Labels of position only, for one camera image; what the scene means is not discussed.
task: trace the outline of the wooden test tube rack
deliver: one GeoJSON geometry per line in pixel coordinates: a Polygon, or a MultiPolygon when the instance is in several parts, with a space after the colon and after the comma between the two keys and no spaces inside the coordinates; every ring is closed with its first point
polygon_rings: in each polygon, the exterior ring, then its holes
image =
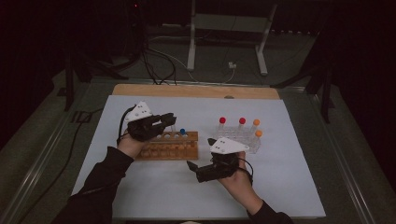
{"type": "Polygon", "coordinates": [[[164,132],[152,139],[135,158],[137,161],[198,160],[198,132],[164,132]]]}

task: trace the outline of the black sleeve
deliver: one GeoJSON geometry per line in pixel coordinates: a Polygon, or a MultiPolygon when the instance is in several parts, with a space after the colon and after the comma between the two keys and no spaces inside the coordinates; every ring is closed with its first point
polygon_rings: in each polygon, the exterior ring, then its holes
{"type": "Polygon", "coordinates": [[[95,164],[84,187],[70,197],[52,223],[111,223],[117,187],[133,161],[116,148],[108,147],[105,159],[95,164]]]}
{"type": "Polygon", "coordinates": [[[266,202],[262,203],[262,208],[254,215],[247,212],[253,224],[292,224],[291,218],[284,213],[275,212],[266,202]]]}

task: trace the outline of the hand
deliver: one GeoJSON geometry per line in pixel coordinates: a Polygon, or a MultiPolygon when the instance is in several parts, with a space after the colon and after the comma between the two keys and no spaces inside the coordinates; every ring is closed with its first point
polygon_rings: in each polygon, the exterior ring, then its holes
{"type": "MultiPolygon", "coordinates": [[[[238,157],[245,159],[246,153],[239,152],[238,157]]],[[[247,169],[245,162],[239,160],[239,167],[247,169]]],[[[219,179],[219,182],[228,190],[233,198],[241,203],[251,215],[256,214],[262,208],[262,199],[256,194],[251,186],[248,174],[237,170],[232,176],[219,179]]]]}
{"type": "Polygon", "coordinates": [[[135,158],[143,147],[145,147],[149,141],[140,142],[131,137],[126,131],[124,135],[120,138],[118,149],[125,155],[135,158]]]}

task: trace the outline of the gray floor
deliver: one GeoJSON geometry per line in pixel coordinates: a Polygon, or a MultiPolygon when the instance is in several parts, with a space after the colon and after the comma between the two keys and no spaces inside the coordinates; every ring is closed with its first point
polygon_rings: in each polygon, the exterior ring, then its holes
{"type": "MultiPolygon", "coordinates": [[[[270,34],[264,52],[270,73],[267,77],[262,77],[259,75],[253,49],[256,36],[242,36],[239,41],[230,40],[227,35],[213,35],[211,38],[198,42],[195,70],[191,73],[183,65],[187,61],[188,39],[158,37],[149,42],[149,47],[178,59],[172,59],[177,69],[178,85],[210,83],[265,87],[297,74],[315,41],[309,35],[270,34]],[[236,62],[234,73],[233,69],[228,68],[228,62],[236,62]]],[[[148,61],[160,77],[165,77],[172,71],[171,64],[163,58],[148,55],[148,61]]],[[[142,61],[121,74],[129,77],[129,80],[122,83],[151,82],[142,61]]],[[[296,82],[285,90],[279,90],[279,94],[290,113],[327,216],[317,219],[295,218],[295,223],[396,223],[396,196],[381,173],[341,94],[332,86],[334,107],[329,111],[331,124],[325,124],[318,115],[317,96],[306,95],[304,88],[300,88],[307,81],[305,78],[296,82]]],[[[0,213],[3,216],[6,212],[12,214],[9,212],[15,210],[14,220],[32,207],[72,152],[71,160],[60,179],[22,223],[50,223],[64,206],[74,187],[100,112],[92,117],[90,123],[81,125],[72,151],[71,145],[78,124],[70,120],[75,111],[94,111],[104,107],[107,96],[119,82],[100,74],[96,75],[92,83],[76,82],[77,100],[68,113],[64,112],[65,99],[56,96],[57,91],[64,87],[64,73],[55,77],[54,83],[54,92],[0,152],[0,213]],[[34,189],[19,189],[36,158],[49,148],[49,160],[42,165],[42,172],[34,172],[34,189]],[[7,210],[11,205],[17,209],[7,210]]]]}

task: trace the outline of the person's arm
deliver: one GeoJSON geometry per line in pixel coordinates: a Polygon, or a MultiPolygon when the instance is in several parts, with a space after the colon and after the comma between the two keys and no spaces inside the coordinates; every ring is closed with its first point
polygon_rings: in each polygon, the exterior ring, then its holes
{"type": "Polygon", "coordinates": [[[111,223],[117,187],[145,144],[127,134],[118,148],[108,147],[105,159],[95,164],[84,187],[70,197],[52,223],[111,223]]]}
{"type": "MultiPolygon", "coordinates": [[[[240,152],[238,157],[245,159],[246,153],[240,152]]],[[[246,170],[243,160],[239,167],[246,170]]],[[[248,175],[242,170],[237,170],[232,176],[222,178],[219,182],[228,190],[233,198],[247,209],[247,214],[252,223],[261,224],[290,224],[290,217],[284,213],[275,212],[263,199],[261,199],[251,186],[248,175]]]]}

